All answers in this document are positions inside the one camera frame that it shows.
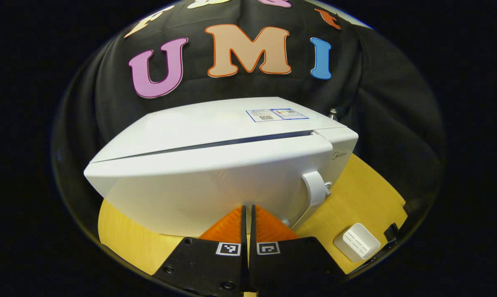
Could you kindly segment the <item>small black block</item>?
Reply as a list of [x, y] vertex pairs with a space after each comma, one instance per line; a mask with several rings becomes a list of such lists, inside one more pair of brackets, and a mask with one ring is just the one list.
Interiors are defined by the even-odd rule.
[[390, 226], [388, 226], [388, 228], [386, 228], [386, 230], [384, 231], [383, 234], [387, 240], [387, 244], [390, 244], [392, 242], [397, 242], [397, 237], [399, 234], [399, 227], [394, 222], [394, 223], [390, 224]]

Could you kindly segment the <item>white ribbed plastic box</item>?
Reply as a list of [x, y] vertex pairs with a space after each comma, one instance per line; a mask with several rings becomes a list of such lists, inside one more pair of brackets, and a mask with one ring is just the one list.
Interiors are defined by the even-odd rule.
[[352, 262], [365, 261], [380, 248], [380, 241], [361, 223], [353, 224], [333, 240], [333, 245]]

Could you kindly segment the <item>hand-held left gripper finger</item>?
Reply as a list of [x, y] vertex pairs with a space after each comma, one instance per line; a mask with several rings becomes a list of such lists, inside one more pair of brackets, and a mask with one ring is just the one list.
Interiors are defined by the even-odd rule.
[[250, 289], [246, 207], [183, 238], [154, 278], [193, 297], [243, 297]]
[[250, 286], [257, 295], [339, 295], [346, 274], [316, 237], [299, 237], [259, 205], [251, 210]]

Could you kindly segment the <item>white microwave oven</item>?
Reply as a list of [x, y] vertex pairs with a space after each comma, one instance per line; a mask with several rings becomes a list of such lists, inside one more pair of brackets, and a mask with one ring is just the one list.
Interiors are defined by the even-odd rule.
[[196, 237], [241, 205], [296, 229], [326, 201], [359, 135], [280, 97], [148, 113], [88, 163], [105, 201], [154, 233]]

